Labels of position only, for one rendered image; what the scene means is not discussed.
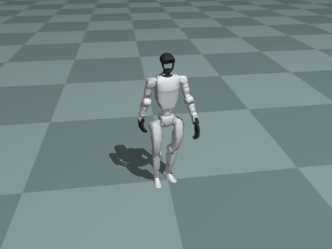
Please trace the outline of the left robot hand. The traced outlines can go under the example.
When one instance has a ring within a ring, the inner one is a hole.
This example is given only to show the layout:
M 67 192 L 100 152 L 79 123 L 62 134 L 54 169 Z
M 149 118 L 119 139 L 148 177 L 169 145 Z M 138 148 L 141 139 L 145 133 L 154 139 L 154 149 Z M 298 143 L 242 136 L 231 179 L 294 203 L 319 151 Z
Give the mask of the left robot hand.
M 200 128 L 199 128 L 199 125 L 198 125 L 199 124 L 198 118 L 196 117 L 195 122 L 192 122 L 192 123 L 195 125 L 195 134 L 192 137 L 195 140 L 200 136 Z

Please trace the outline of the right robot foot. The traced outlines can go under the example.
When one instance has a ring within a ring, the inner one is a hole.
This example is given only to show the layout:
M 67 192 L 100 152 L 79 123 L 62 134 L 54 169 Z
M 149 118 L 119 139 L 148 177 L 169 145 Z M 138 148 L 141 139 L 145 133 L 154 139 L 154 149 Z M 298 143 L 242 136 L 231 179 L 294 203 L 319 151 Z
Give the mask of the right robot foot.
M 161 188 L 161 181 L 160 181 L 160 178 L 158 178 L 157 176 L 156 176 L 156 178 L 155 178 L 155 175 L 153 175 L 153 179 L 154 179 L 154 185 L 155 185 L 155 187 L 156 188 Z

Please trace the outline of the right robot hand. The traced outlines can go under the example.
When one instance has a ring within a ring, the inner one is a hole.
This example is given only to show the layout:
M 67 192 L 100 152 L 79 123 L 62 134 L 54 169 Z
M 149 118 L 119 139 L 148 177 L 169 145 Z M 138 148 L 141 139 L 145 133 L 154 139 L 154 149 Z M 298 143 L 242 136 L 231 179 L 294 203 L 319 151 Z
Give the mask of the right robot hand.
M 144 121 L 144 118 L 141 119 L 141 122 L 140 122 L 139 120 L 138 120 L 138 122 L 139 122 L 139 128 L 140 128 L 143 132 L 146 133 L 147 130 L 144 128 L 144 124 L 143 124 L 143 123 L 145 122 L 145 121 Z

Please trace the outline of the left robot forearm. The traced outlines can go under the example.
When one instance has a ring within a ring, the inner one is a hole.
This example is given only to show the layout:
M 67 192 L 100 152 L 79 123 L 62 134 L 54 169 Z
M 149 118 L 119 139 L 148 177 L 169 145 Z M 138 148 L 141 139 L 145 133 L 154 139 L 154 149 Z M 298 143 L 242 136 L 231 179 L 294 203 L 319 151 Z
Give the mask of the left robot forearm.
M 194 101 L 192 103 L 188 104 L 187 108 L 189 109 L 189 113 L 190 113 L 192 122 L 195 122 L 196 117 L 199 120 L 199 117 L 197 116 L 197 112 L 196 112 L 196 109 L 195 109 Z

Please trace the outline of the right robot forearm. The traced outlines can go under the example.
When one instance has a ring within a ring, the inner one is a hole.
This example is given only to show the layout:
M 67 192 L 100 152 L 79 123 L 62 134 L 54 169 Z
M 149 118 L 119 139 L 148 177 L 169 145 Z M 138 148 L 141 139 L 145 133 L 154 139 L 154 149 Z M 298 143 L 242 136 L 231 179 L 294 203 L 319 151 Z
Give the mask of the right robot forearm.
M 142 102 L 141 102 L 141 106 L 140 106 L 140 112 L 139 112 L 139 116 L 138 116 L 138 120 L 141 122 L 141 119 L 144 118 L 145 119 L 145 116 L 146 116 L 146 111 L 148 109 L 148 106 L 144 106 L 145 104 L 145 100 L 143 99 Z

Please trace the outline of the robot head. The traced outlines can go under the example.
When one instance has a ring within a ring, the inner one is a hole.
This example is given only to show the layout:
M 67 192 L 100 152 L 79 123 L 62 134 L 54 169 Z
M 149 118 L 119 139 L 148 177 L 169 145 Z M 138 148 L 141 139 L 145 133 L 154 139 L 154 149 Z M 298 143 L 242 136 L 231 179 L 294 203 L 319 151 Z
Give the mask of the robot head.
M 174 63 L 175 63 L 174 57 L 170 53 L 164 53 L 160 56 L 160 62 L 161 62 L 162 67 L 163 67 L 163 72 L 162 73 L 166 74 L 166 75 L 162 75 L 162 76 L 163 77 L 171 77 L 172 75 L 170 75 L 170 73 L 173 71 Z M 170 68 L 164 68 L 164 64 L 169 64 L 169 63 L 173 63 L 172 68 L 171 69 Z

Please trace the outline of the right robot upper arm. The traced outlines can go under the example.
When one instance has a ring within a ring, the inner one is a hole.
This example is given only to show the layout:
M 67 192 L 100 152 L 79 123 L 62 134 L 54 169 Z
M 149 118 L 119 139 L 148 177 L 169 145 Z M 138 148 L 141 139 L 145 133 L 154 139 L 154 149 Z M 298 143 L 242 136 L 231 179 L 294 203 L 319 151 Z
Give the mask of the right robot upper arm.
M 144 90 L 144 100 L 145 100 L 145 104 L 144 106 L 150 106 L 151 105 L 151 93 L 153 88 L 156 86 L 157 83 L 157 78 L 156 77 L 150 77 L 146 79 L 145 82 L 145 90 Z

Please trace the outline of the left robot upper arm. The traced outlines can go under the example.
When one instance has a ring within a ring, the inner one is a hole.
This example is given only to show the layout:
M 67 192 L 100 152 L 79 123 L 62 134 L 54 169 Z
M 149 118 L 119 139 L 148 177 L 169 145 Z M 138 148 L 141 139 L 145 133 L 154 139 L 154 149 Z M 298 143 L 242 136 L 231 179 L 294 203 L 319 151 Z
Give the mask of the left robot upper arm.
M 178 75 L 180 79 L 181 89 L 184 95 L 184 103 L 190 104 L 193 102 L 193 97 L 190 95 L 188 79 L 184 75 Z

